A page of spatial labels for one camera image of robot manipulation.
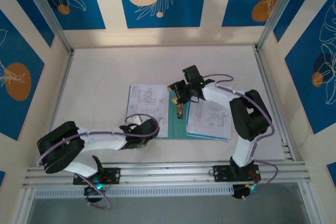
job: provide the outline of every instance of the cable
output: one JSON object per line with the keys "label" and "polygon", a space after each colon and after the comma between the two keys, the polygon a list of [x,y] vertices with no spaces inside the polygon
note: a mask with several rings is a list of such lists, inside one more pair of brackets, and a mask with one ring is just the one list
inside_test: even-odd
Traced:
{"label": "cable", "polygon": [[[226,88],[226,87],[223,87],[223,86],[218,85],[218,84],[221,83],[221,82],[233,81],[234,78],[233,78],[232,76],[230,76],[230,75],[228,75],[228,74],[220,74],[220,73],[216,73],[216,74],[209,74],[209,75],[207,75],[207,76],[204,76],[204,78],[206,78],[206,77],[211,77],[211,76],[227,76],[227,77],[230,77],[230,80],[219,80],[219,81],[217,81],[217,82],[216,82],[216,86],[217,86],[217,88],[219,88],[219,89],[221,89],[221,90],[224,90],[224,91],[227,91],[227,92],[232,93],[232,94],[236,94],[236,95],[238,95],[238,96],[240,96],[240,97],[243,97],[244,99],[246,99],[246,100],[249,101],[250,103],[252,103],[252,104],[253,104],[253,105],[254,105],[254,106],[261,112],[261,114],[265,117],[266,121],[268,122],[269,126],[271,127],[271,132],[270,132],[269,134],[262,135],[262,136],[260,136],[260,137],[258,137],[258,138],[256,139],[256,141],[255,141],[255,143],[254,143],[254,145],[253,145],[253,147],[252,147],[251,154],[250,154],[250,157],[251,157],[255,162],[260,163],[260,164],[264,164],[264,165],[273,166],[273,167],[275,168],[276,171],[275,171],[273,177],[270,178],[270,179],[269,179],[263,186],[265,186],[265,185],[271,183],[271,182],[275,179],[275,177],[278,175],[278,173],[279,173],[279,168],[278,168],[276,165],[274,165],[274,164],[271,164],[271,163],[268,163],[268,162],[265,162],[265,161],[256,160],[256,159],[253,158],[254,153],[256,152],[256,149],[257,149],[257,146],[258,146],[258,142],[259,142],[260,140],[266,138],[266,137],[269,137],[269,136],[274,135],[274,133],[275,133],[275,128],[274,128],[274,125],[273,125],[273,123],[272,123],[270,117],[269,117],[268,114],[267,114],[267,113],[266,113],[266,112],[265,112],[265,111],[264,111],[264,110],[263,110],[263,109],[262,109],[256,102],[255,102],[255,101],[253,101],[250,97],[248,97],[248,96],[246,96],[246,95],[244,95],[244,94],[241,94],[241,93],[239,93],[239,92],[237,92],[237,91],[234,91],[234,90],[232,90],[232,89],[229,89],[229,88]],[[248,196],[246,196],[246,197],[243,196],[242,199],[245,200],[246,198],[249,198],[250,196],[251,196],[251,195],[248,195]]]}
{"label": "cable", "polygon": [[[73,135],[73,136],[70,136],[70,137],[67,137],[63,140],[61,140],[60,142],[58,142],[57,144],[54,144],[51,148],[49,148],[47,151],[45,151],[39,158],[38,160],[36,161],[36,166],[42,166],[42,159],[44,157],[46,157],[50,152],[52,152],[53,150],[55,150],[57,147],[63,145],[64,143],[67,143],[68,141],[76,138],[76,137],[79,137],[79,136],[88,136],[88,135],[122,135],[122,136],[134,136],[134,137],[149,137],[149,136],[152,136],[152,135],[155,135],[158,131],[159,131],[159,122],[154,118],[152,117],[151,115],[147,115],[147,114],[133,114],[133,115],[129,115],[125,118],[125,122],[127,121],[128,118],[131,118],[133,116],[136,116],[136,115],[143,115],[143,116],[148,116],[149,118],[153,119],[156,123],[156,129],[154,132],[150,133],[150,134],[144,134],[144,135],[141,135],[141,134],[131,134],[131,133],[120,133],[120,132],[113,132],[113,131],[92,131],[92,132],[83,132],[83,133],[79,133],[79,134],[76,134],[76,135]],[[105,194],[103,194],[103,192],[101,190],[99,190],[93,183],[91,183],[87,178],[85,178],[83,175],[81,174],[78,174],[77,175],[79,177],[81,177],[81,179],[83,179],[89,186],[91,186],[94,190],[96,190],[108,203],[108,205],[106,207],[102,207],[102,206],[97,206],[97,205],[94,205],[92,204],[91,202],[88,201],[88,198],[86,198],[86,201],[88,203],[89,206],[93,206],[93,207],[96,207],[96,208],[100,208],[100,209],[109,209],[110,206],[111,206],[111,203],[110,203],[110,200],[105,196]]]}

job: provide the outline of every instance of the vent grille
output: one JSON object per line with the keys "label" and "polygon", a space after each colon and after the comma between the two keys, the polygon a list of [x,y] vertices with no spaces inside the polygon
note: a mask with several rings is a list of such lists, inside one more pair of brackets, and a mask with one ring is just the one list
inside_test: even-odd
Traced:
{"label": "vent grille", "polygon": [[[35,199],[82,198],[83,188],[37,189]],[[115,187],[105,191],[111,198],[233,195],[232,185]]]}

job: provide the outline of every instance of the purple cable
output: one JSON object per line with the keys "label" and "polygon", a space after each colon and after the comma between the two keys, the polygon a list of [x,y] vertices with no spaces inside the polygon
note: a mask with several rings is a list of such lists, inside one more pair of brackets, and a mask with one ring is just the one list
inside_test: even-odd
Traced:
{"label": "purple cable", "polygon": [[[259,142],[261,139],[264,139],[264,138],[266,138],[266,137],[269,137],[269,136],[274,135],[274,133],[275,133],[275,128],[274,128],[274,125],[272,124],[271,119],[269,118],[268,114],[267,114],[267,113],[266,113],[266,112],[265,112],[265,111],[264,111],[264,110],[263,110],[263,109],[262,109],[256,102],[255,102],[255,101],[253,101],[250,97],[248,97],[248,96],[246,96],[246,95],[244,95],[244,94],[241,94],[241,93],[239,93],[239,92],[235,92],[235,91],[233,91],[232,89],[229,89],[229,88],[226,88],[226,87],[222,87],[222,86],[217,85],[217,84],[219,84],[219,83],[221,83],[221,82],[233,81],[234,78],[233,78],[232,76],[230,76],[230,75],[228,75],[228,74],[221,74],[221,73],[220,73],[220,74],[209,74],[209,75],[207,75],[207,76],[204,76],[204,78],[206,78],[206,77],[210,77],[210,76],[227,76],[227,77],[230,77],[230,78],[231,78],[230,80],[219,80],[219,81],[217,81],[217,82],[216,82],[216,86],[217,86],[217,88],[222,89],[222,90],[227,91],[227,92],[230,92],[230,93],[232,93],[232,94],[239,95],[240,97],[245,98],[247,101],[249,101],[250,103],[252,103],[252,104],[253,104],[253,105],[254,105],[254,106],[261,112],[261,114],[265,117],[265,119],[267,120],[268,124],[270,125],[270,127],[271,127],[271,132],[270,132],[269,134],[262,135],[262,136],[260,136],[259,138],[256,139],[256,141],[255,141],[255,143],[254,143],[254,145],[253,145],[253,147],[252,147],[251,154],[250,154],[251,158],[253,159],[254,153],[256,152],[256,149],[257,149],[258,142]],[[271,183],[271,182],[276,178],[276,176],[278,175],[278,173],[279,173],[279,168],[278,168],[276,165],[271,164],[271,163],[269,163],[269,162],[260,161],[260,160],[256,160],[256,159],[254,159],[254,161],[256,161],[257,163],[264,164],[264,165],[273,166],[273,167],[275,168],[276,171],[275,171],[273,177],[270,178],[270,179],[269,179],[263,186],[265,186],[265,185]],[[251,194],[248,195],[248,196],[246,196],[246,197],[244,197],[243,199],[245,200],[246,198],[249,198],[250,196],[251,196]]]}
{"label": "purple cable", "polygon": [[[79,137],[79,136],[89,136],[89,135],[122,135],[122,136],[134,136],[134,137],[149,137],[149,136],[152,136],[152,135],[155,135],[158,131],[159,131],[159,122],[154,118],[152,117],[151,115],[147,115],[147,114],[133,114],[133,115],[129,115],[125,118],[125,122],[127,121],[128,118],[131,118],[133,116],[136,116],[136,115],[143,115],[143,116],[148,116],[149,118],[153,119],[156,123],[156,129],[154,132],[150,133],[150,134],[144,134],[144,135],[141,135],[141,134],[131,134],[131,133],[119,133],[119,132],[112,132],[112,131],[92,131],[92,132],[83,132],[83,133],[79,133],[79,134],[76,134],[76,135],[73,135],[73,136],[70,136],[70,137],[67,137],[65,139],[63,139],[62,141],[58,142],[57,144],[54,144],[51,148],[49,148],[47,151],[45,151],[39,158],[38,160],[36,161],[36,166],[41,166],[42,165],[42,159],[44,157],[46,157],[50,152],[52,152],[53,150],[55,150],[57,147],[61,146],[62,144],[66,143],[67,141],[70,141],[76,137]],[[77,174],[79,177],[81,177],[86,183],[88,183],[94,190],[96,190],[101,196],[104,197],[104,199],[106,199],[106,201],[108,202],[108,206],[107,207],[101,207],[101,206],[97,206],[97,205],[94,205],[92,203],[90,203],[88,200],[88,204],[90,206],[93,206],[93,207],[96,207],[96,208],[101,208],[101,209],[109,209],[111,204],[110,204],[110,200],[93,184],[91,183],[88,179],[86,179],[84,176],[80,175],[80,174]]]}

